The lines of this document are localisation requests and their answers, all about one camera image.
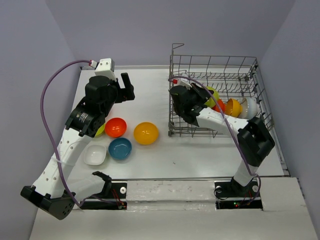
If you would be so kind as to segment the green bowl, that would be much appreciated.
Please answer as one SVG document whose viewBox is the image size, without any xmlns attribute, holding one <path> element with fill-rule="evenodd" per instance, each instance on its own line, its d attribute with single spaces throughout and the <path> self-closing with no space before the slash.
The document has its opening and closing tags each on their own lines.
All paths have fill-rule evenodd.
<svg viewBox="0 0 320 240">
<path fill-rule="evenodd" d="M 96 132 L 94 137 L 98 137 L 101 134 L 103 134 L 104 132 L 105 132 L 105 123 L 101 127 L 99 127 L 99 129 L 97 130 L 97 132 Z"/>
<path fill-rule="evenodd" d="M 210 86 L 207 86 L 206 87 L 213 95 L 214 99 L 216 101 L 218 101 L 220 99 L 220 96 L 219 96 L 219 93 L 213 88 L 213 87 L 210 87 Z M 209 108 L 213 108 L 215 105 L 216 105 L 216 102 L 212 97 L 205 103 L 205 105 Z"/>
</svg>

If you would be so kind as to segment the large yellow bowl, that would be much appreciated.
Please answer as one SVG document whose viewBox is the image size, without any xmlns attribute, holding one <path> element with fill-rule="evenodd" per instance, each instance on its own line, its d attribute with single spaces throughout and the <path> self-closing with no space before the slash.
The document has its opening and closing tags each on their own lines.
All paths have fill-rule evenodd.
<svg viewBox="0 0 320 240">
<path fill-rule="evenodd" d="M 151 145 L 158 139 L 159 130 L 151 122 L 142 122 L 135 127 L 133 137 L 141 145 Z"/>
</svg>

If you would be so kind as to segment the small yellow bowl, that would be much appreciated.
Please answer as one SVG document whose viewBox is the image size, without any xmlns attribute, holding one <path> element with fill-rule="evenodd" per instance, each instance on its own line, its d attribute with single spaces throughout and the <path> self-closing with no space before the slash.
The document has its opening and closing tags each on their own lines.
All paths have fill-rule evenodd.
<svg viewBox="0 0 320 240">
<path fill-rule="evenodd" d="M 242 105 L 234 98 L 230 98 L 225 105 L 225 114 L 234 118 L 238 118 L 242 110 Z"/>
</svg>

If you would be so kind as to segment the white round bowl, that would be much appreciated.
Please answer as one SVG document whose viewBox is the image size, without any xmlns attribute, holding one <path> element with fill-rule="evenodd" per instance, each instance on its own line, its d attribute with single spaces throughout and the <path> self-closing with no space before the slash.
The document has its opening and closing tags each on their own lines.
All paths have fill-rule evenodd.
<svg viewBox="0 0 320 240">
<path fill-rule="evenodd" d="M 244 97 L 240 103 L 242 111 L 239 115 L 240 119 L 252 119 L 258 114 L 258 104 L 254 98 Z"/>
</svg>

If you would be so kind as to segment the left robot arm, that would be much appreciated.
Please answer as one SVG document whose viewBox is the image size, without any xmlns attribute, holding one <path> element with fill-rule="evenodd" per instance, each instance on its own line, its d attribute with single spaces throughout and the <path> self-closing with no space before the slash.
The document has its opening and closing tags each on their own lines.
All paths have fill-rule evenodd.
<svg viewBox="0 0 320 240">
<path fill-rule="evenodd" d="M 38 179 L 24 186 L 20 195 L 58 220 L 65 219 L 75 205 L 81 207 L 90 197 L 104 198 L 110 194 L 112 179 L 95 171 L 77 182 L 73 190 L 67 179 L 81 153 L 105 123 L 114 104 L 135 99 L 134 86 L 128 73 L 121 74 L 124 88 L 118 80 L 96 75 L 85 85 L 85 96 L 69 115 L 59 144 Z"/>
</svg>

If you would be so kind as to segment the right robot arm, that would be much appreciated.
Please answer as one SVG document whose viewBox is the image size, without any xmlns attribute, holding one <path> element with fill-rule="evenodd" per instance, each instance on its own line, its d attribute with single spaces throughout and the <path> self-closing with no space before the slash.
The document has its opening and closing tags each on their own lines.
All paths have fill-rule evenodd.
<svg viewBox="0 0 320 240">
<path fill-rule="evenodd" d="M 186 123 L 217 131 L 234 140 L 242 161 L 226 189 L 237 197 L 243 196 L 275 146 L 264 122 L 258 117 L 241 119 L 209 108 L 205 105 L 210 98 L 208 91 L 195 84 L 173 86 L 169 94 L 175 113 Z"/>
</svg>

